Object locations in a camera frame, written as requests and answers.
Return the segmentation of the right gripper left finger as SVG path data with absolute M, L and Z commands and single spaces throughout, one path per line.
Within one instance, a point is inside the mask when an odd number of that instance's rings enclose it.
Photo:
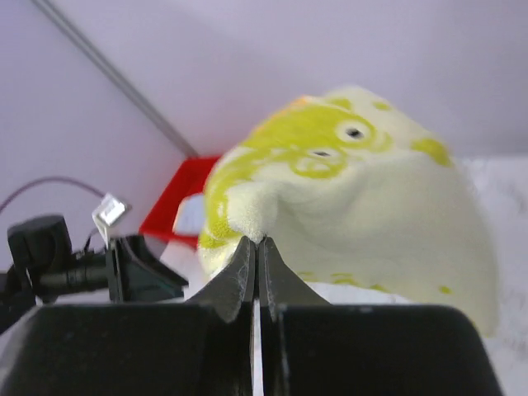
M 252 306 L 255 282 L 255 243 L 242 237 L 229 264 L 186 304 L 212 308 L 225 323 L 233 322 L 245 304 Z

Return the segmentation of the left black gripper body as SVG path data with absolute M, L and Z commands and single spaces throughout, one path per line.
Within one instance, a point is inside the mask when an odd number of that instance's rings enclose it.
M 134 250 L 143 237 L 131 234 L 110 240 L 105 255 L 107 288 L 114 303 L 138 303 L 139 296 L 132 282 L 132 271 L 137 270 L 139 254 Z

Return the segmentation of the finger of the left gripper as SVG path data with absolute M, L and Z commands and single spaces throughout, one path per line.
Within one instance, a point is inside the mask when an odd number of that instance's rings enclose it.
M 149 250 L 143 235 L 131 237 L 131 299 L 164 301 L 184 297 L 188 280 L 163 264 Z

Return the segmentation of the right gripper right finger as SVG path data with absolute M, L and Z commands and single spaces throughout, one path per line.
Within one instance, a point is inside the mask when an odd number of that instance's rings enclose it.
M 275 322 L 283 306 L 329 306 L 321 295 L 284 262 L 275 241 L 265 237 L 257 247 L 257 278 L 261 311 Z

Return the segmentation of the pale yellow patterned towel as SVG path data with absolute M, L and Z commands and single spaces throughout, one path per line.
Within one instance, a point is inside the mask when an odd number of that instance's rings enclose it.
M 446 145 L 361 87 L 301 97 L 214 165 L 197 254 L 216 276 L 242 238 L 275 242 L 302 279 L 376 290 L 499 324 L 488 222 Z

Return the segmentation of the light blue towel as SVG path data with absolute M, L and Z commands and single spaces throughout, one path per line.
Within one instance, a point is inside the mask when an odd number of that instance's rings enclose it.
M 202 193 L 186 196 L 175 215 L 172 231 L 177 235 L 196 237 L 205 225 L 205 197 Z

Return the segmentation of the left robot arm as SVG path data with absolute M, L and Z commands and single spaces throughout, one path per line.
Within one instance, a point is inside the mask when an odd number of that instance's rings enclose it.
M 23 314 L 38 300 L 107 290 L 112 303 L 155 303 L 181 298 L 188 280 L 163 264 L 140 234 L 111 238 L 94 250 L 73 250 L 63 216 L 50 214 L 7 231 L 12 265 L 1 274 L 1 311 Z

